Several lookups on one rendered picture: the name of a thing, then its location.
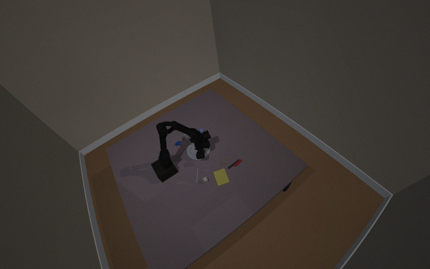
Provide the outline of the yellow flat rectangular sheet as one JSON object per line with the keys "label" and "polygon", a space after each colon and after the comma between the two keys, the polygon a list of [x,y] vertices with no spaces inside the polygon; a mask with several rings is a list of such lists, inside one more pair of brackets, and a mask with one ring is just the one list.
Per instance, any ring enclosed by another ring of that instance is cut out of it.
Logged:
{"label": "yellow flat rectangular sheet", "polygon": [[229,182],[228,176],[226,174],[225,168],[221,170],[214,171],[214,176],[217,181],[217,185],[223,185]]}

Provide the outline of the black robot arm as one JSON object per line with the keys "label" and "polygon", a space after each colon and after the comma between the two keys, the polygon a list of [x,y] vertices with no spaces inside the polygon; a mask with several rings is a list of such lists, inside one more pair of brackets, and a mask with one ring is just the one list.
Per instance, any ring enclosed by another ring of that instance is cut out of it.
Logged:
{"label": "black robot arm", "polygon": [[[166,129],[166,126],[172,126],[172,127],[169,129]],[[182,124],[179,124],[177,121],[164,121],[160,124],[157,124],[156,129],[158,130],[158,134],[160,136],[160,146],[161,146],[159,160],[160,160],[161,166],[165,169],[165,171],[168,170],[170,167],[172,167],[172,163],[170,162],[170,154],[168,149],[166,148],[166,136],[167,134],[171,133],[173,130],[178,130],[190,136],[191,138],[190,142],[194,143],[195,145],[200,145],[202,143],[202,149],[210,148],[210,142],[208,141],[208,139],[210,139],[211,136],[208,130],[201,133],[196,129],[188,128]],[[201,140],[203,140],[203,142]]]}

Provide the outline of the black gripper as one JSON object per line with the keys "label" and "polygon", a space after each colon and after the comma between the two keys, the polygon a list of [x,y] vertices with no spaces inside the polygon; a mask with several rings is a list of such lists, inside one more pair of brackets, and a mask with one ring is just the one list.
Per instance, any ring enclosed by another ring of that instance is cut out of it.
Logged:
{"label": "black gripper", "polygon": [[197,150],[197,154],[196,154],[197,160],[205,158],[204,151],[202,150],[202,143],[200,145],[194,145],[194,147]]}

